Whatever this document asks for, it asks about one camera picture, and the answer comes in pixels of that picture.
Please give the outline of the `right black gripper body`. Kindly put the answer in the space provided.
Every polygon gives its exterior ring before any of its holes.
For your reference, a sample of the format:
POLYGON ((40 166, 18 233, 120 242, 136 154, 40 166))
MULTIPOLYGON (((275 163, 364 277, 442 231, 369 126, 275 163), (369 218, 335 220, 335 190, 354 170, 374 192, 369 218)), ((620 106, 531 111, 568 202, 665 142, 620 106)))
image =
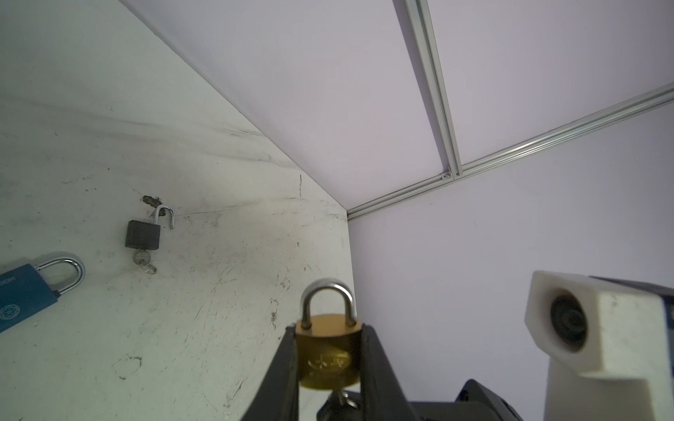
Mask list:
MULTIPOLYGON (((333 407, 330 397, 318 410, 318 420, 363 420, 360 409, 333 407)), ((468 380, 453 402, 409 402, 419 420, 520 420, 521 416, 505 399, 474 379, 468 380)))

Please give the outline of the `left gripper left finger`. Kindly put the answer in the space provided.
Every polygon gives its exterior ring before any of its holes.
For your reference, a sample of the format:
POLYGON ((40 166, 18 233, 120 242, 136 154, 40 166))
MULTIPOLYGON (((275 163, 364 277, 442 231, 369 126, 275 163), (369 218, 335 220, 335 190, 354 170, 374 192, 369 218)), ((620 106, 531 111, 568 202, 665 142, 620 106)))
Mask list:
POLYGON ((285 329, 270 366, 243 421, 298 421, 298 348, 296 326, 285 329))

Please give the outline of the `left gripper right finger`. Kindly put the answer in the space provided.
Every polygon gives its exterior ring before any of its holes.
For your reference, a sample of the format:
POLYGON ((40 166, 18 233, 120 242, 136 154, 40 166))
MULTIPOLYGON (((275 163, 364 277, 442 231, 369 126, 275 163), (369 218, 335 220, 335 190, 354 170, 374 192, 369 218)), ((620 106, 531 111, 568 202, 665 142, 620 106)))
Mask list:
POLYGON ((361 337, 363 420, 419 420, 398 383, 375 329, 364 325, 361 337))

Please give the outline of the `brass padlock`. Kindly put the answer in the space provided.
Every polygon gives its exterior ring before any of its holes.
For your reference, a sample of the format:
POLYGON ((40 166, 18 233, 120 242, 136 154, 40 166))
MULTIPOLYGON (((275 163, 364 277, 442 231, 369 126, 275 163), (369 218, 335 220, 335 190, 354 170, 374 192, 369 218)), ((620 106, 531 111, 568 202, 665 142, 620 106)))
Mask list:
POLYGON ((295 328, 299 384, 315 390, 337 390, 357 384, 362 331, 354 296, 344 282, 324 278, 311 283, 302 295, 301 318, 295 328), (343 312, 312 314, 312 299, 324 290, 342 297, 343 312))

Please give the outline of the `black padlock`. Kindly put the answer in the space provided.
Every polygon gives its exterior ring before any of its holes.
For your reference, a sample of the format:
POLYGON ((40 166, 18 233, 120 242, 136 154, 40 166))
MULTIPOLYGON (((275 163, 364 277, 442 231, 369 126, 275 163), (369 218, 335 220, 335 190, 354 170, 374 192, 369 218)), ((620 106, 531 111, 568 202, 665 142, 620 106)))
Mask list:
POLYGON ((174 229, 176 223, 175 212, 168 207, 168 205, 160 205, 154 211, 152 223, 138 220, 131 220, 128 222, 125 247, 146 251, 158 250, 161 238, 159 217, 162 210, 165 210, 165 212, 170 215, 170 229, 174 229))

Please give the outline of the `blue padlock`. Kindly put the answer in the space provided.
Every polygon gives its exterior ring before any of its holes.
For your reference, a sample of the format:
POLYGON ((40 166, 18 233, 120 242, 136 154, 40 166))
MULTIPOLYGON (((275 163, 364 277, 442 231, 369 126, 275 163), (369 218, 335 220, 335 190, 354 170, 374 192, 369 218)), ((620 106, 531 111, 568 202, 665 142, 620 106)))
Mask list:
POLYGON ((58 299, 78 287, 86 268, 77 257, 58 256, 42 263, 27 263, 1 275, 1 332, 47 309, 58 299), (44 269, 67 264, 75 270, 72 281, 53 289, 41 275, 44 269))

